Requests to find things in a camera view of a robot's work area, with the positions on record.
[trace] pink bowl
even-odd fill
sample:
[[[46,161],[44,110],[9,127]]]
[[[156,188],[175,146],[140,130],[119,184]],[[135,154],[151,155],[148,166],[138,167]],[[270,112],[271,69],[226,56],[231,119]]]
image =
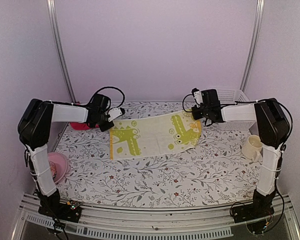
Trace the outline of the pink bowl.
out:
[[[62,180],[68,170],[68,159],[61,153],[50,152],[48,153],[48,160],[55,164],[56,176],[53,181],[57,184]]]

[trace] white wall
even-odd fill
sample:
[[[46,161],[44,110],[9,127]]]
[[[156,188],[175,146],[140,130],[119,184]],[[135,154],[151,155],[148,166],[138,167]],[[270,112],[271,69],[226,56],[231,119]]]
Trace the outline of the white wall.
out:
[[[292,113],[294,130],[278,184],[288,192],[300,223],[300,1],[265,1],[248,97],[276,97]]]
[[[11,235],[21,198],[34,187],[17,134],[32,98],[69,100],[47,1],[0,0],[0,240]]]
[[[181,101],[240,86],[256,0],[55,1],[76,98],[121,88],[128,101]],[[109,94],[119,100],[119,94]]]

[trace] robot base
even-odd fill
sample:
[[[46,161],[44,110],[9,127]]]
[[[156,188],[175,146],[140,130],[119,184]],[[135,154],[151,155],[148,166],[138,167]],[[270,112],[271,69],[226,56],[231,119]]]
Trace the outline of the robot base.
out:
[[[73,222],[73,223],[78,223],[80,216],[81,216],[81,207],[77,207],[75,209],[72,209],[70,205],[67,205],[65,203],[60,203],[59,204],[59,208],[60,211],[56,214],[56,216],[58,217],[58,219],[60,220],[65,220],[68,222]],[[48,216],[48,217],[53,217],[51,211],[47,208],[44,208],[42,206],[40,206],[39,210],[38,210],[39,214]]]
[[[254,219],[263,218],[275,213],[274,208],[269,205],[263,209],[255,209],[253,203],[249,205],[236,206],[231,209],[235,223],[242,223]]]

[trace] plastic basket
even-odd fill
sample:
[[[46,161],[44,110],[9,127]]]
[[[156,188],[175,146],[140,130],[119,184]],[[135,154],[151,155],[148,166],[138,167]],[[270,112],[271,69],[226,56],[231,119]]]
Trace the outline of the plastic basket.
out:
[[[231,90],[231,89],[216,89],[218,98],[221,104],[233,104],[235,101],[248,102],[249,98],[244,94],[243,91]],[[249,130],[255,121],[234,121],[217,123],[217,127],[220,130],[231,131],[231,130]]]

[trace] leaf pattern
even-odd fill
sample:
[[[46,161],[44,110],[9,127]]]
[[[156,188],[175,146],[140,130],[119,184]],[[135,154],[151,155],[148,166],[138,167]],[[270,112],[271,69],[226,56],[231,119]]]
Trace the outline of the leaf pattern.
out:
[[[193,103],[185,103],[190,108]],[[126,102],[122,118],[136,119],[180,111],[180,102]],[[110,160],[109,132],[76,131],[68,126],[56,152],[68,157],[57,185],[61,197],[112,206],[176,208],[251,199],[260,163],[241,153],[248,131],[203,127],[196,148],[182,153]]]

